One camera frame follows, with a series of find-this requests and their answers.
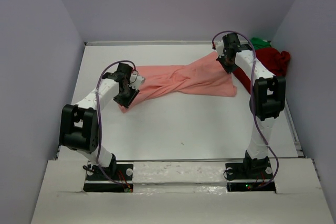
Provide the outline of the pink t shirt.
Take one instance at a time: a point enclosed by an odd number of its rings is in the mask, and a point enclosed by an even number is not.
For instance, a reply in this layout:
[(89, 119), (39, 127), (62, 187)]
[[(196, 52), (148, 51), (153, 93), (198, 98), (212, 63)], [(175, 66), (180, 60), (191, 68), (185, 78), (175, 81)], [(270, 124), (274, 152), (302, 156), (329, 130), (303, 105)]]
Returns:
[(143, 101), (172, 92), (234, 97), (237, 88), (232, 76), (226, 73), (216, 60), (217, 57), (218, 54), (212, 52), (188, 65), (138, 66), (137, 71), (145, 78), (145, 82), (129, 108), (119, 106), (119, 109), (126, 113)]

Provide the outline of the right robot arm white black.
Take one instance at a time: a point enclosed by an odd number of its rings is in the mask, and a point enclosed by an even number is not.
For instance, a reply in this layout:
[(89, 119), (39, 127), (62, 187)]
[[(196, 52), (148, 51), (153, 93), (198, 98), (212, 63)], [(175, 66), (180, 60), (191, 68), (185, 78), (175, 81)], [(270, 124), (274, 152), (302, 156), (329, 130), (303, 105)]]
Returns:
[(269, 155), (275, 152), (269, 142), (275, 120), (285, 108), (286, 80), (273, 74), (258, 60), (250, 40), (246, 44), (240, 42), (241, 33), (227, 30), (221, 34), (221, 41), (212, 41), (212, 48), (227, 74), (240, 69), (249, 77), (249, 108), (254, 120), (243, 161), (226, 164), (224, 177), (228, 181), (259, 177), (273, 180), (277, 171), (271, 169)]

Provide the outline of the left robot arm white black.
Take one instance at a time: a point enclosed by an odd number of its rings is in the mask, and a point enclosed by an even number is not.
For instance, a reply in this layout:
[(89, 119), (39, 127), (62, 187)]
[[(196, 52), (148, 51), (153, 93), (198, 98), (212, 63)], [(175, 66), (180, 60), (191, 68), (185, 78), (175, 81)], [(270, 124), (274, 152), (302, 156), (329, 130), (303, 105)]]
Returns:
[(144, 81), (132, 61), (114, 62), (102, 71), (87, 96), (62, 109), (59, 144), (83, 155), (109, 181), (117, 171), (117, 161), (102, 145), (101, 112), (110, 101), (128, 109)]

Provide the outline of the green t shirt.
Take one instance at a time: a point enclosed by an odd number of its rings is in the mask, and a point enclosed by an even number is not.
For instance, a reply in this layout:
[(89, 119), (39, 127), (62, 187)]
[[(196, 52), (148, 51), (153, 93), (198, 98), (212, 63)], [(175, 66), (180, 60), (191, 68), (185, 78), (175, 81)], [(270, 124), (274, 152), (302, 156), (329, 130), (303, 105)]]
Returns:
[(257, 37), (251, 38), (250, 42), (252, 43), (255, 50), (271, 47), (271, 41), (263, 40)]

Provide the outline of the red t shirt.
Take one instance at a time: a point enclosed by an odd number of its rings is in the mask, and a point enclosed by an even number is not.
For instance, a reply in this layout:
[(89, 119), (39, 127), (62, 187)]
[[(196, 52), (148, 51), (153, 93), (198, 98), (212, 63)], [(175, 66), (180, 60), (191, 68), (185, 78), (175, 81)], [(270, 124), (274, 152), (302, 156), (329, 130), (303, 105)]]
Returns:
[[(256, 56), (257, 59), (274, 75), (282, 77), (286, 76), (291, 59), (289, 52), (279, 52), (273, 47), (266, 47), (257, 49)], [(250, 78), (241, 68), (237, 68), (233, 74), (250, 94)]]

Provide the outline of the aluminium rail back edge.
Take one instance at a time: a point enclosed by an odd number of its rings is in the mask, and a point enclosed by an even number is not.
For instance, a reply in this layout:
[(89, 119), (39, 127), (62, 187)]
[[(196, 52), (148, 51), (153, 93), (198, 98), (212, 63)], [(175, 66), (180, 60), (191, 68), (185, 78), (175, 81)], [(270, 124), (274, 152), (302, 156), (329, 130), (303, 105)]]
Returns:
[(211, 45), (209, 40), (86, 41), (86, 46)]

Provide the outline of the aluminium rail front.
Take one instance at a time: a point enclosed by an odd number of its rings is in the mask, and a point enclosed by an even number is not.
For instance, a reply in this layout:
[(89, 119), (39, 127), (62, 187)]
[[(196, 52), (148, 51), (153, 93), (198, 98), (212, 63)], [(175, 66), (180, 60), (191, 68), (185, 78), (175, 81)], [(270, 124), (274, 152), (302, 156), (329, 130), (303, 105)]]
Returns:
[(244, 158), (201, 158), (201, 159), (117, 159), (117, 162), (241, 162)]

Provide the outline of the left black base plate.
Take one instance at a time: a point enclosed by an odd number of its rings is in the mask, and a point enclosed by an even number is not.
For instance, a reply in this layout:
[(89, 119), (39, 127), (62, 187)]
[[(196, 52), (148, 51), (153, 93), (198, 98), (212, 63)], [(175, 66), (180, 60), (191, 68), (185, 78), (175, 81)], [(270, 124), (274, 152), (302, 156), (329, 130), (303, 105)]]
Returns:
[(116, 172), (113, 175), (104, 168), (101, 172), (96, 165), (88, 163), (82, 167), (85, 172), (83, 190), (87, 193), (132, 193), (133, 192), (133, 170), (132, 163), (117, 163)]

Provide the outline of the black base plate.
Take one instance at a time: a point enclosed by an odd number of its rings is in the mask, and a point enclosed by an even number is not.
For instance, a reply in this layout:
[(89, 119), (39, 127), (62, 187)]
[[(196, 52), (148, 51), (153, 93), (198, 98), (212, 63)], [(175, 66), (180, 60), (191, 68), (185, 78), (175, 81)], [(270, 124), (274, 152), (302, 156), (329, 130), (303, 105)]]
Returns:
[(242, 163), (227, 163), (223, 177), (226, 179), (226, 189), (229, 193), (248, 191), (276, 192), (273, 181), (268, 183), (273, 176), (270, 164), (256, 172), (247, 173)]
[(113, 175), (104, 168), (101, 172), (96, 165), (88, 163), (82, 167), (85, 172), (83, 190), (87, 193), (132, 193), (133, 192), (133, 170), (132, 163), (117, 163), (116, 172)]

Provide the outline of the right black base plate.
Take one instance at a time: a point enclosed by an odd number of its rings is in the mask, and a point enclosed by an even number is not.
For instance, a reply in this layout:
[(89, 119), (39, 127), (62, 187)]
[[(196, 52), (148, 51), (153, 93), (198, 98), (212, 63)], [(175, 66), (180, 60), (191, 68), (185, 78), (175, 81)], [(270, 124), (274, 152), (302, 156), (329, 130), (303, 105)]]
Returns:
[(256, 172), (247, 173), (242, 163), (227, 163), (223, 177), (226, 179), (226, 189), (229, 193), (248, 191), (276, 192), (273, 181), (268, 183), (273, 176), (270, 164)]

